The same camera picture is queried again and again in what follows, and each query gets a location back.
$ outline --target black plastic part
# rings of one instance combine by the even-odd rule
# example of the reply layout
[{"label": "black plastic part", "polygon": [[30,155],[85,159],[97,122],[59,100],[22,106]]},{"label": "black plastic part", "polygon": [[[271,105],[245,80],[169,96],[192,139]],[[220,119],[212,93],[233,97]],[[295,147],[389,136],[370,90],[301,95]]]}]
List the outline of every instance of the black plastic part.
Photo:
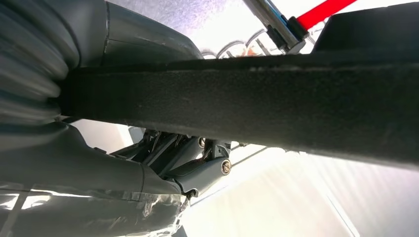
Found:
[{"label": "black plastic part", "polygon": [[189,140],[185,141],[178,149],[174,150],[169,154],[168,159],[165,160],[163,164],[160,164],[162,167],[158,173],[159,176],[163,177],[167,172],[172,169],[176,169],[179,166],[196,159],[196,157],[202,153],[204,150],[198,145],[197,137],[192,137]]},{"label": "black plastic part", "polygon": [[208,153],[208,157],[205,157],[207,160],[224,157],[230,157],[231,151],[231,142],[230,141],[221,141],[221,140],[211,140],[206,139],[204,154]]},{"label": "black plastic part", "polygon": [[304,40],[308,36],[308,31],[297,21],[294,16],[287,22],[288,28],[298,40]]},{"label": "black plastic part", "polygon": [[269,35],[269,37],[275,43],[278,49],[284,49],[285,47],[287,47],[287,43],[282,38],[281,34],[278,33],[277,30],[275,30],[271,25],[267,26],[266,29],[266,33]]},{"label": "black plastic part", "polygon": [[332,16],[313,52],[401,49],[418,45],[419,2]]}]

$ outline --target red handle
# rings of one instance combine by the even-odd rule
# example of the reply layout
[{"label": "red handle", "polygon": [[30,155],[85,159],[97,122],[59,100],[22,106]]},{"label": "red handle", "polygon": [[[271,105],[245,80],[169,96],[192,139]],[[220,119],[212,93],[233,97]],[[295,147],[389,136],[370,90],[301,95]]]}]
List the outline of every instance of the red handle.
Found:
[{"label": "red handle", "polygon": [[324,3],[299,16],[297,20],[306,29],[317,25],[327,17],[351,5],[356,0],[326,0]]}]

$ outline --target screw head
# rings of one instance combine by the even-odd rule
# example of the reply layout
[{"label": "screw head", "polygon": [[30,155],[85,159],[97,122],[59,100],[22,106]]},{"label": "screw head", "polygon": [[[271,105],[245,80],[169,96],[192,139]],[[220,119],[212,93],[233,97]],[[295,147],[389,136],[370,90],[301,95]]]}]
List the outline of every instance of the screw head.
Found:
[{"label": "screw head", "polygon": [[205,147],[205,138],[200,137],[200,138],[198,139],[198,146],[199,146],[200,148],[204,148],[204,147]]},{"label": "screw head", "polygon": [[230,173],[230,171],[231,171],[231,162],[230,160],[226,159],[221,164],[221,173],[223,175],[227,175]]}]

